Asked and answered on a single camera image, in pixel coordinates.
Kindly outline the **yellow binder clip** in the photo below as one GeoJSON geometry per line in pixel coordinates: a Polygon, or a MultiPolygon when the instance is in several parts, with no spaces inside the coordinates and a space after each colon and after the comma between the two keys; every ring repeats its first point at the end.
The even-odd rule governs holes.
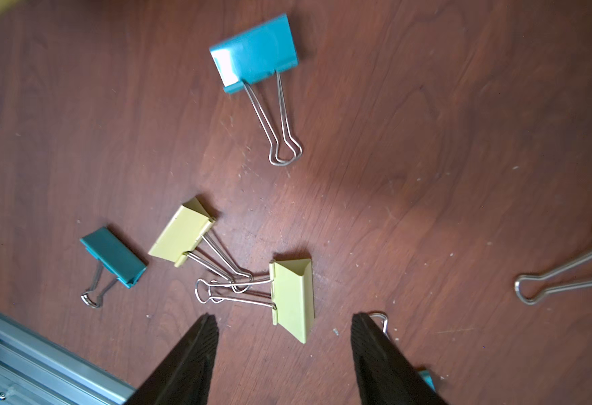
{"type": "Polygon", "coordinates": [[[193,197],[179,206],[148,254],[176,268],[191,259],[228,283],[234,284],[237,278],[253,281],[253,274],[240,268],[216,236],[215,223],[200,199],[193,197]]]}
{"type": "Polygon", "coordinates": [[[231,301],[266,307],[272,312],[272,323],[289,332],[301,344],[306,344],[314,325],[313,261],[310,258],[272,261],[265,278],[248,282],[196,281],[195,295],[202,304],[231,301]],[[254,287],[267,285],[269,300],[249,297],[254,287]]]}

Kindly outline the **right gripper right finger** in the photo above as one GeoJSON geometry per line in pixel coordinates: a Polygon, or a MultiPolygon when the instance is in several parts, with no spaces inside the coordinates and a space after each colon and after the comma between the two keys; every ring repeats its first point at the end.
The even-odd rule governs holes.
{"type": "Polygon", "coordinates": [[[351,319],[351,350],[363,404],[444,404],[368,313],[351,319]]]}

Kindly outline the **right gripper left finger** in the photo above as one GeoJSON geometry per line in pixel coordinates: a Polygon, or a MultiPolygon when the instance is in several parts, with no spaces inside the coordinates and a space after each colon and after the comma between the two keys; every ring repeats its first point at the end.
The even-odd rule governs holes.
{"type": "Polygon", "coordinates": [[[218,340],[216,317],[200,316],[125,404],[206,404],[218,340]]]}

